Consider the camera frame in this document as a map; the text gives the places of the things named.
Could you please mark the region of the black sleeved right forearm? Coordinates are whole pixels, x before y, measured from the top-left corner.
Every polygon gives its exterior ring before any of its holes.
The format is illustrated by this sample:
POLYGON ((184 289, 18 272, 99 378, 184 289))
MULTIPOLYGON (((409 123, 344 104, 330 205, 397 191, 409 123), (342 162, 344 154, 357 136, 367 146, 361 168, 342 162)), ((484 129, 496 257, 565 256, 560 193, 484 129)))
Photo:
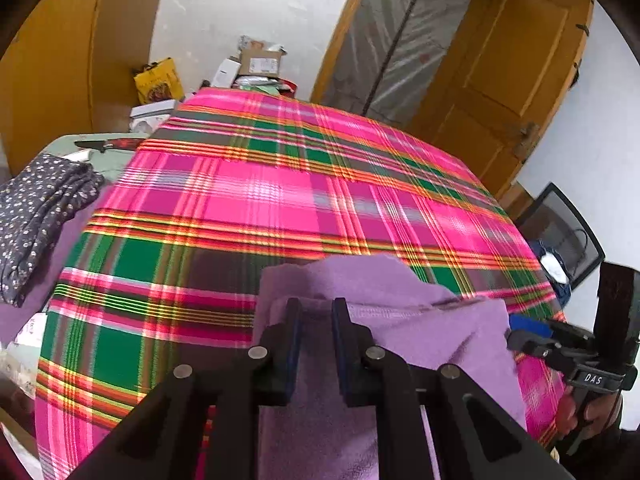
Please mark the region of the black sleeved right forearm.
POLYGON ((561 465, 577 480, 640 480, 640 434, 616 426, 583 440, 567 454, 564 438, 557 446, 561 465))

